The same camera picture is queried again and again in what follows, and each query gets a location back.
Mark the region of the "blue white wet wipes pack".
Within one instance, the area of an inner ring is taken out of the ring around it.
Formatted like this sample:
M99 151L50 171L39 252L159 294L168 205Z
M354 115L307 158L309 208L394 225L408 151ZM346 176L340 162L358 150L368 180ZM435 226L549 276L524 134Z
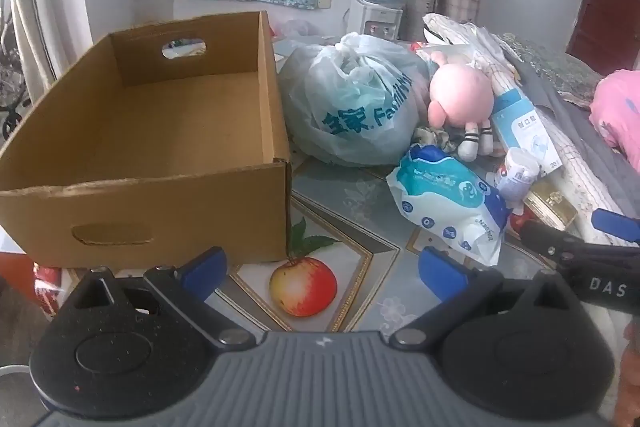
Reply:
M413 144L386 182L400 213L458 253L494 267L511 209L485 180L435 145Z

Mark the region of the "blue white bandage box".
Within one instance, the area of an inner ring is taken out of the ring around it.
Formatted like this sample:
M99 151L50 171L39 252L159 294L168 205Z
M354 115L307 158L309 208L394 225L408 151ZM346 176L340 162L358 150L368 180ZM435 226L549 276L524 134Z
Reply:
M490 121L507 150L519 147L537 158L541 176L547 176L562 166L540 115L520 90L512 89L495 98Z

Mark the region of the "pink round plush toy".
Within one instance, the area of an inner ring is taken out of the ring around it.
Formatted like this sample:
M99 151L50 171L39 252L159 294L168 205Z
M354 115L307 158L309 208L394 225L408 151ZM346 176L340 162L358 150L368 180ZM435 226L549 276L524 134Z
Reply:
M435 129L463 129L457 154L466 162L494 151L490 116L494 92L481 70L465 64L449 63L445 54L434 51L430 60L437 65L428 88L427 122Z

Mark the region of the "strawberry tissue pack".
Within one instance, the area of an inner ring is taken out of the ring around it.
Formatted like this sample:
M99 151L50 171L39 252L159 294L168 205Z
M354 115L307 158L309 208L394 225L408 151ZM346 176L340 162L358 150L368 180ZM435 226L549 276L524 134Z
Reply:
M495 172L495 187L506 203L513 208L523 202L537 181L539 173L540 165L535 156L522 148L511 147Z

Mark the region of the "pink quilt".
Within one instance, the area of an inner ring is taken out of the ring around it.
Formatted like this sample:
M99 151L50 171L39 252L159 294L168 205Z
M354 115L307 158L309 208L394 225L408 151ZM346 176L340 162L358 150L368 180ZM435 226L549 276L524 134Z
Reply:
M594 91L589 120L605 143L639 171L640 72L619 69L604 77Z

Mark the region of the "brown cardboard box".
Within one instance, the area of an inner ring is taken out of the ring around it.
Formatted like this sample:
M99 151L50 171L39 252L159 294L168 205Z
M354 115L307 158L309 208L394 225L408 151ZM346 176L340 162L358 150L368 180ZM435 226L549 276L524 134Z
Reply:
M291 165L268 16L100 40L1 152L1 224L40 265L146 269L212 247L281 260Z

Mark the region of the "green floral scrunchie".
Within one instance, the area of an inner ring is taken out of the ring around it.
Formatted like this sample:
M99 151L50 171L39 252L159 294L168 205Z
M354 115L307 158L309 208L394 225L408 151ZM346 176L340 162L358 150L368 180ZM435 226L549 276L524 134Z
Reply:
M457 150L457 144L450 139L448 132L444 129L432 129L420 126L413 132L412 142L420 145L433 145L440 148L447 154Z

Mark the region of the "dark red door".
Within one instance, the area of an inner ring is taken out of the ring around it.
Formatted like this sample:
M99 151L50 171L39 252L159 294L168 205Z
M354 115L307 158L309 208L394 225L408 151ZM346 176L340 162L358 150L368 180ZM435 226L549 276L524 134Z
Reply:
M639 0L582 0L566 52L605 76L639 61Z

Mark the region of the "white FamilyMart plastic bag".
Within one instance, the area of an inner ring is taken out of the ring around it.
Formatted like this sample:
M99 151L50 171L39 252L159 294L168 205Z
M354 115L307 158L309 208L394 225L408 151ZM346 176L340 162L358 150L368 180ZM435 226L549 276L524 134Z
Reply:
M288 134L303 153L348 167L393 165L425 119L430 71L400 44L344 35L298 46L278 72Z

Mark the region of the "wheelchair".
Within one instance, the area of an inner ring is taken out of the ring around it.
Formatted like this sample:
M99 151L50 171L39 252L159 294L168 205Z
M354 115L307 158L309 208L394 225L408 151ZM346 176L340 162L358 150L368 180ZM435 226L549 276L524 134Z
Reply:
M11 0L1 0L0 23L1 136L7 140L23 120L23 113L32 105L32 100L17 46Z

